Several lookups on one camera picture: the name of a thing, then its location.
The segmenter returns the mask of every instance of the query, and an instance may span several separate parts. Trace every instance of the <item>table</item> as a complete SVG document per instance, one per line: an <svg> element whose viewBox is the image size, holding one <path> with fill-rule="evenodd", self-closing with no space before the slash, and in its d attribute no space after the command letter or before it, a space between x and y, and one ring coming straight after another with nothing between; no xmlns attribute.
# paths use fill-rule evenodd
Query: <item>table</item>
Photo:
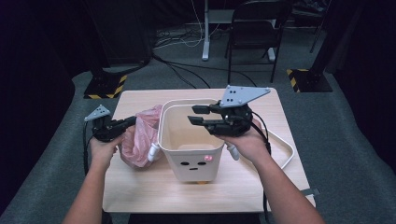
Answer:
<svg viewBox="0 0 396 224"><path fill-rule="evenodd" d="M221 99L223 93L224 89L125 91L113 118L125 119L175 99ZM271 89L249 106L262 116L269 131L295 148L276 90ZM273 144L272 156L280 164L289 152ZM298 152L284 172L298 189L309 189ZM312 196L308 200L315 205ZM221 155L217 178L203 185L179 182L165 156L149 167L131 168L117 152L106 173L103 208L122 213L262 212L262 185L256 170L245 160L234 161L226 149Z"/></svg>
<svg viewBox="0 0 396 224"><path fill-rule="evenodd" d="M233 18L232 9L209 9L208 0L205 0L205 40L202 53L202 60L209 60L210 36L209 23L231 23ZM273 49L268 49L268 58L271 62L275 60Z"/></svg>

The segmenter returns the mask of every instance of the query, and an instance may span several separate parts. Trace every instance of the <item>pink plastic bag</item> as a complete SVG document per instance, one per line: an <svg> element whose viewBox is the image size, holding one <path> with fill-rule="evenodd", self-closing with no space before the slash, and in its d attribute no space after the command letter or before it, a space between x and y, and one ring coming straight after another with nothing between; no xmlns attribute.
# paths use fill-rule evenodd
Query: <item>pink plastic bag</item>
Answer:
<svg viewBox="0 0 396 224"><path fill-rule="evenodd" d="M160 121L162 105L136 114L136 125L125 131L122 141L121 159L129 166L146 167L152 164L148 160L151 143L157 143L158 125Z"/></svg>

